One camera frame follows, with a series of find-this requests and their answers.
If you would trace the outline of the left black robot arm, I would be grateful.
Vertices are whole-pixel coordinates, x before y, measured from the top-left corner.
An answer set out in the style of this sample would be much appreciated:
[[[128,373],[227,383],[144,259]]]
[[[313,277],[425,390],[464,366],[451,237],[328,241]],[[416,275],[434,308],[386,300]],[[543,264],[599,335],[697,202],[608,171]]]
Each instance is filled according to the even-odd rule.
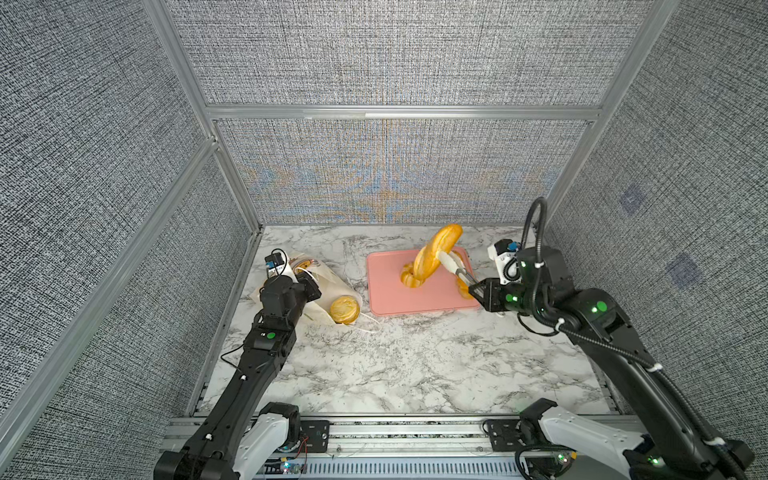
[[[162,453],[155,479],[251,479],[275,451],[301,446],[296,406],[270,403],[252,416],[296,342],[304,307],[320,297],[308,273],[267,279],[235,374],[181,450]]]

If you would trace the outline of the twisted yellow fake bread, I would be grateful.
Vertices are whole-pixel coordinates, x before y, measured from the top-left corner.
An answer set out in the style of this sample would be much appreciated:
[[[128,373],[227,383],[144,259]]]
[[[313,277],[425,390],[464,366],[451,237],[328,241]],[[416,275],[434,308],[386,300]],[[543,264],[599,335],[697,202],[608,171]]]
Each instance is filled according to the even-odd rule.
[[[456,278],[457,278],[456,282],[457,282],[460,295],[466,300],[473,300],[474,297],[469,292],[469,286],[465,282],[464,278],[460,275],[460,271],[466,270],[466,266],[464,265],[464,262],[461,256],[458,254],[456,250],[452,250],[450,255],[456,261],[459,267],[458,272],[456,273]]]

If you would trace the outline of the long golden fake baguette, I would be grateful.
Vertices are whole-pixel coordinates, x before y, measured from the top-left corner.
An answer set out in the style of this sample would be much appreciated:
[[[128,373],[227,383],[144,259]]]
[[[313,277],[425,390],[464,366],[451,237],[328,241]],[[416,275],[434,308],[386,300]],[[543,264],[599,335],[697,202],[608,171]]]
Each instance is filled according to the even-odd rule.
[[[442,227],[417,254],[411,268],[413,278],[421,283],[426,281],[441,265],[439,254],[449,254],[462,234],[463,228],[458,224]]]

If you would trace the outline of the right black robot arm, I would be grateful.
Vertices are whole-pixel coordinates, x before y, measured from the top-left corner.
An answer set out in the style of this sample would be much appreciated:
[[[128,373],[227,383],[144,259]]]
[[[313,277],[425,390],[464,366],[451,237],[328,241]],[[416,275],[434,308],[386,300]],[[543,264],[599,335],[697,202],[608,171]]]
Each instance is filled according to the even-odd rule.
[[[755,459],[743,441],[727,439],[697,411],[652,357],[625,311],[606,291],[577,289],[560,250],[544,243],[547,202],[536,199],[525,219],[528,246],[501,240],[497,278],[476,279],[449,240],[429,252],[461,280],[488,312],[514,312],[542,325],[541,335],[566,336],[627,401],[644,432],[582,419],[541,399],[519,415],[514,462],[525,479],[554,479],[583,454],[628,479],[744,479]]]

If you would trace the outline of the round brown fake bun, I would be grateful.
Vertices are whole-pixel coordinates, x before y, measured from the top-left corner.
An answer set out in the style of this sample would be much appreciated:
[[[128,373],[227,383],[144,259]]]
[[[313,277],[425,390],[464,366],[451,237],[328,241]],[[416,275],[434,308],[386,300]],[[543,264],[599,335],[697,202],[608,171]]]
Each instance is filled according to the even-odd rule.
[[[336,324],[352,324],[360,315],[359,302],[353,296],[340,296],[331,303],[329,315]]]

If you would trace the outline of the white printed paper bag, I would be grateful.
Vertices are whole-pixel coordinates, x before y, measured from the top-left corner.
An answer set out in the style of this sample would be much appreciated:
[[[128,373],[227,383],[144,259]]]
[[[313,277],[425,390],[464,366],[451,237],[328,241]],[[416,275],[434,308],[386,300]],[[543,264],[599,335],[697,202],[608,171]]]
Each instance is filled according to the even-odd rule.
[[[331,303],[340,296],[349,295],[356,298],[360,305],[360,315],[357,320],[347,326],[366,333],[378,333],[381,330],[381,322],[371,314],[362,311],[363,299],[346,281],[338,276],[323,261],[308,254],[299,253],[290,259],[290,267],[293,272],[309,272],[317,280],[322,296],[320,299],[309,303],[303,310],[303,315],[311,321],[327,325],[336,324],[329,315]]]

